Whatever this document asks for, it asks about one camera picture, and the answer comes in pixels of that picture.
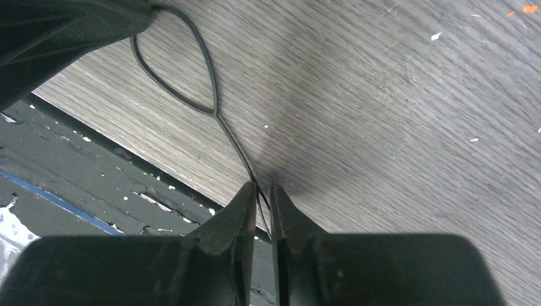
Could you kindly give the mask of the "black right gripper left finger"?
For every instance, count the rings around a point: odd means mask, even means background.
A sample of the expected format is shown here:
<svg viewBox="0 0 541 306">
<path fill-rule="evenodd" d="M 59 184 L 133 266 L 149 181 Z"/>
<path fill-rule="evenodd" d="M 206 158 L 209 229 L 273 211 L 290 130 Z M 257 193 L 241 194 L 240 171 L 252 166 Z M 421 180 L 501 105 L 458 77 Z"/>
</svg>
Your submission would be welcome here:
<svg viewBox="0 0 541 306">
<path fill-rule="evenodd" d="M 185 236 L 57 236 L 31 243 L 2 305 L 248 305 L 256 185 Z"/>
</svg>

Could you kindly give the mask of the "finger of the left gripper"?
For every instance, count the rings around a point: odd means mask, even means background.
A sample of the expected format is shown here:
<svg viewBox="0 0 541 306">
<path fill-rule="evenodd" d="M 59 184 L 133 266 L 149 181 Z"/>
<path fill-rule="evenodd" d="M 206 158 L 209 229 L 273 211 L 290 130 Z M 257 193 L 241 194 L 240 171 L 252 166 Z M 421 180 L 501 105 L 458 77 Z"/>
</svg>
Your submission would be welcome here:
<svg viewBox="0 0 541 306">
<path fill-rule="evenodd" d="M 1 1 L 1 109 L 85 54 L 146 30 L 148 1 Z"/>
</svg>

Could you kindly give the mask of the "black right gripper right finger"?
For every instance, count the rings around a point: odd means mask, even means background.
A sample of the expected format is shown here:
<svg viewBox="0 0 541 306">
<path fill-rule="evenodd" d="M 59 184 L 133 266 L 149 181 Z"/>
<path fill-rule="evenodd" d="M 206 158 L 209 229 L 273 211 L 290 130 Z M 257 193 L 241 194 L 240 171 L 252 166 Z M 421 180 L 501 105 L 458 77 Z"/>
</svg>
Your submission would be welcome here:
<svg viewBox="0 0 541 306">
<path fill-rule="evenodd" d="M 270 190 L 278 305 L 504 305 L 478 249 L 443 233 L 329 233 Z"/>
</svg>

